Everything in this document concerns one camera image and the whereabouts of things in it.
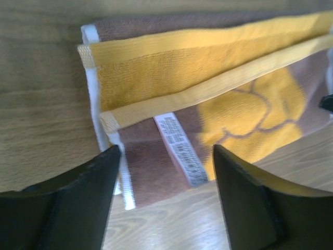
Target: yellow stripe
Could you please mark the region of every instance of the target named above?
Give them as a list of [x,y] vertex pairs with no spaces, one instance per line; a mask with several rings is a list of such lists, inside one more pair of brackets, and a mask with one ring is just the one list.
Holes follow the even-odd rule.
[[113,133],[142,120],[205,102],[330,47],[333,35],[320,36],[253,60],[182,92],[103,112],[101,121],[106,132]]
[[333,11],[300,17],[281,17],[229,29],[193,29],[144,35],[133,39],[108,41],[89,45],[95,66],[194,47],[207,47],[254,40],[277,34],[311,30],[313,37],[328,33]]
[[89,46],[79,45],[78,46],[78,52],[80,54],[83,67],[85,69],[94,69],[95,68],[95,63],[94,63],[94,59],[92,57],[92,53],[91,53],[91,50],[90,50]]

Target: wooden table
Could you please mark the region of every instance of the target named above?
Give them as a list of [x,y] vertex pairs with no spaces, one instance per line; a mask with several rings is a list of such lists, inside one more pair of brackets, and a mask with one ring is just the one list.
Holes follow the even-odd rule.
[[[0,191],[19,190],[99,153],[76,46],[80,26],[120,14],[263,9],[319,10],[314,0],[2,0]],[[260,166],[333,191],[333,126],[288,145]],[[113,202],[104,249],[228,249],[215,183],[154,206]]]

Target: barcode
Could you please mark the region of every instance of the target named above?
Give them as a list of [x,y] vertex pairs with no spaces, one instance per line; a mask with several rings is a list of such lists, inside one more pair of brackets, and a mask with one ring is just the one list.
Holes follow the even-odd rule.
[[182,162],[192,186],[197,186],[208,181],[206,173],[201,171],[201,164],[191,153],[190,145],[186,143],[177,144],[174,147],[177,157]]
[[208,182],[206,171],[176,115],[167,113],[155,116],[154,120],[164,137],[166,147],[172,151],[170,154],[176,158],[190,186],[195,187]]

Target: brown stripe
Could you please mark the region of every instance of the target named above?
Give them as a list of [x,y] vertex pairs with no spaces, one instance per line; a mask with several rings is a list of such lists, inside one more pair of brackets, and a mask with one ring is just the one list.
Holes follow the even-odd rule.
[[[201,160],[209,151],[197,140],[201,131],[196,107],[175,112],[192,146]],[[150,118],[119,130],[137,207],[143,207],[188,189],[183,176],[176,170],[162,141],[155,121]]]
[[228,28],[248,22],[305,12],[236,12],[210,14],[180,14],[163,16],[118,17],[97,21],[95,26],[102,42],[134,38],[181,29]]
[[297,122],[303,136],[326,127],[330,114],[318,108],[321,98],[328,94],[326,71],[328,68],[327,51],[318,52],[290,66],[293,77],[306,94],[306,108]]

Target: towel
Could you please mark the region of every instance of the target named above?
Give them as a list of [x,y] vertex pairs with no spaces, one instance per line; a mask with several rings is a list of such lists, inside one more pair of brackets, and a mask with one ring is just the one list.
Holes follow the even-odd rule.
[[155,116],[174,113],[208,180],[213,144],[254,163],[327,126],[318,103],[331,93],[332,14],[80,45],[98,79],[103,129],[124,152],[125,208],[189,189]]
[[[227,28],[247,22],[260,21],[283,15],[297,15],[295,12],[235,12],[210,14],[175,14],[162,16],[127,16],[103,19],[81,28],[84,44],[134,38],[146,34],[156,34],[190,28]],[[99,86],[96,70],[86,69],[88,91],[91,101],[92,120],[100,150],[109,147],[108,139],[99,121]],[[120,194],[117,180],[114,194]]]

